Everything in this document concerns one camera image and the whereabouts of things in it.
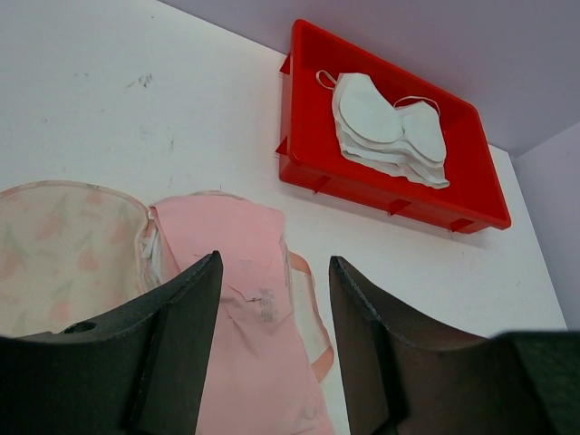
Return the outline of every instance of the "gray wall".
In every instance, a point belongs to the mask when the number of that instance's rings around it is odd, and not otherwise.
[[[514,167],[566,324],[580,330],[580,122]]]
[[[580,121],[578,0],[163,0],[286,52],[302,17],[474,103],[518,155]]]

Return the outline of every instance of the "pink cloth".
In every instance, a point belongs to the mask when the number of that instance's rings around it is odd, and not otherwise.
[[[224,262],[197,434],[333,434],[295,324],[284,215],[209,195],[153,208],[179,271],[213,250]]]

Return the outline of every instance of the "red tray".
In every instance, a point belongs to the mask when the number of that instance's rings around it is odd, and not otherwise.
[[[447,146],[448,188],[435,189],[391,177],[345,159],[334,129],[333,93],[316,72],[365,73],[390,102],[408,95],[435,100]],[[390,214],[451,231],[473,233],[511,225],[485,133],[469,103],[303,20],[295,22],[284,74],[280,179],[349,199]]]

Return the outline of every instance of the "red plastic bin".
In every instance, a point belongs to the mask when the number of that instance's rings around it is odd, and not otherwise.
[[[420,95],[435,100],[447,147],[448,188],[428,188],[345,159],[332,113],[333,93],[316,72],[365,73],[389,102]],[[461,233],[511,225],[476,109],[401,68],[304,20],[295,22],[284,74],[280,179],[392,215]]]

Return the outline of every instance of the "white table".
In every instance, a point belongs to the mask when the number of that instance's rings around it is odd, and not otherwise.
[[[7,0],[0,54],[0,189],[75,179],[145,203],[223,189],[279,208],[331,334],[331,255],[474,334],[565,328],[504,151],[492,154],[513,227],[452,235],[282,184],[274,150],[284,56],[169,6]],[[323,389],[336,433],[348,433],[338,364]]]

